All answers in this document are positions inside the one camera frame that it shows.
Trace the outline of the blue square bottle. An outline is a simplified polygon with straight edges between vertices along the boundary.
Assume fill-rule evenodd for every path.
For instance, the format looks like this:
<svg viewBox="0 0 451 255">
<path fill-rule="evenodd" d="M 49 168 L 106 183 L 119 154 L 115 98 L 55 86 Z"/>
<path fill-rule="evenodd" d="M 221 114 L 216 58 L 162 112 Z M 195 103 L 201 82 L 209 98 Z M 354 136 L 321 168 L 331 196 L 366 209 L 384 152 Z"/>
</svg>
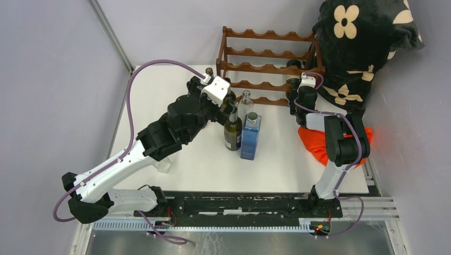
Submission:
<svg viewBox="0 0 451 255">
<path fill-rule="evenodd" d="M 240 157 L 242 159 L 255 159 L 261 120 L 262 117 L 256 112 L 250 112 L 246 115 L 241 135 Z"/>
</svg>

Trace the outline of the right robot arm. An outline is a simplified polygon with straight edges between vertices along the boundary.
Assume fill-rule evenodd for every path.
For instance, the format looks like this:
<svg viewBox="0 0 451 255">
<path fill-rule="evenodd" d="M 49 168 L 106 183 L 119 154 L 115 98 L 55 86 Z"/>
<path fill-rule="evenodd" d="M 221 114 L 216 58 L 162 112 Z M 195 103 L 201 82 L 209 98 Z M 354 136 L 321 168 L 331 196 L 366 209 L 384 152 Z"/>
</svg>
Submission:
<svg viewBox="0 0 451 255">
<path fill-rule="evenodd" d="M 316 110 L 317 98 L 315 88 L 301 84 L 290 96 L 304 147 L 325 165 L 313 187 L 316 197 L 307 202 L 307 210 L 314 217 L 328 211 L 327 200 L 338 198 L 338 189 L 347 173 L 370 153 L 368 130 L 361 117 Z"/>
</svg>

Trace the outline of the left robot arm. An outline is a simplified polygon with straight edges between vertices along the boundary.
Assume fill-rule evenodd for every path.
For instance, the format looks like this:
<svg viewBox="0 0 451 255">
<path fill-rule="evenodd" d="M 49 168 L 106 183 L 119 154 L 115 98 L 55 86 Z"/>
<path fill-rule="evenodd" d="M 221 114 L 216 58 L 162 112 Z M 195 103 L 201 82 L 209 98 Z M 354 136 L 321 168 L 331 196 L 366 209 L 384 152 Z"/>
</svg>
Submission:
<svg viewBox="0 0 451 255">
<path fill-rule="evenodd" d="M 131 146 L 83 174 L 64 174 L 62 182 L 69 193 L 68 206 L 74 218 L 88 224 L 114 212 L 131 210 L 162 216 L 168 202 L 160 187 L 118 190 L 114 186 L 180 151 L 208 122 L 224 125 L 236 108 L 233 103 L 223 102 L 230 87 L 228 78 L 216 76 L 204 86 L 193 77 L 189 94 L 178 97 L 157 121 L 138 132 Z"/>
</svg>

